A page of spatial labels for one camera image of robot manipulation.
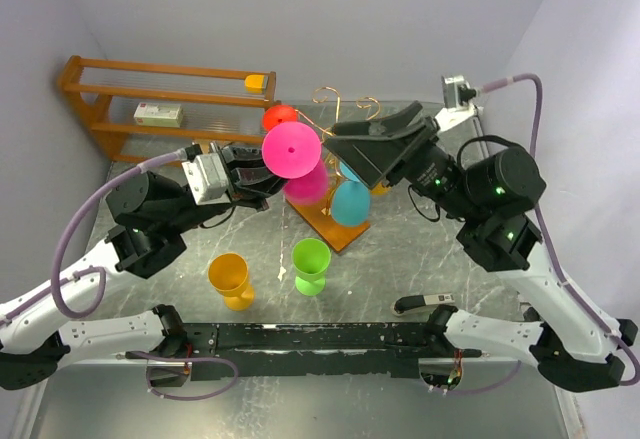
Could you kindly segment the pink wine glass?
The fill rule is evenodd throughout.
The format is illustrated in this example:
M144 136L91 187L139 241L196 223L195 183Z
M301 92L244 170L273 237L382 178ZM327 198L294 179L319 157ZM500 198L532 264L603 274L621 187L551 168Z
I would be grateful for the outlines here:
M271 129L262 145L266 167L284 178L284 193L294 204L311 205L325 197L329 175L316 132L300 122L285 122Z

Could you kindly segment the red wine glass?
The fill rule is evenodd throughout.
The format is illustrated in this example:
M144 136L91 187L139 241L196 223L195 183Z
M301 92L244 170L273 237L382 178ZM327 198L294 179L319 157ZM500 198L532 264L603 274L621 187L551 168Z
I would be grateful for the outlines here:
M286 123L296 122L298 113L296 109L289 105L278 104L268 108L262 118L262 126L266 131L270 131L274 127Z

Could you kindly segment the blue wine glass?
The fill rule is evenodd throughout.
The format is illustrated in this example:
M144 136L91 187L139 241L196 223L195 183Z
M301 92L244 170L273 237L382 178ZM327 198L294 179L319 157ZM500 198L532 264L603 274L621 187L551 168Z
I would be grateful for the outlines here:
M371 194L344 162L339 163L338 171L343 182L336 188L333 195L330 207L331 216L335 222L342 226L359 226L368 218Z

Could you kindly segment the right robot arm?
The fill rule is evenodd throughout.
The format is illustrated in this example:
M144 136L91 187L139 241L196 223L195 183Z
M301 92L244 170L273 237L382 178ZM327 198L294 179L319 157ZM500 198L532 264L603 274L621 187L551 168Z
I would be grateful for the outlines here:
M324 142L366 187L406 182L439 216L461 221L457 238L468 257L509 282L539 315L510 322L442 305L425 325L426 349L454 359L467 351L509 357L571 392L627 385L637 326L597 308L553 257L541 223L529 217L546 187L534 158L501 140L496 154L464 166L440 148L439 134L474 113L425 116L414 102L384 118L336 123Z

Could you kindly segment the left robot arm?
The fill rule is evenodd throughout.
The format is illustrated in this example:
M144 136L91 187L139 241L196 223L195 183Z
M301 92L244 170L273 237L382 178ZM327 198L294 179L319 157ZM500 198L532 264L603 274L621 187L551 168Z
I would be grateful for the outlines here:
M95 191L58 241L49 279L1 306L1 387L20 390L86 359L124 353L185 359L188 335L176 309L89 320L109 294L146 280L186 250L183 235L236 208L264 211L284 178L258 147L197 144L147 159ZM105 201L115 222L83 257L62 265L80 222Z

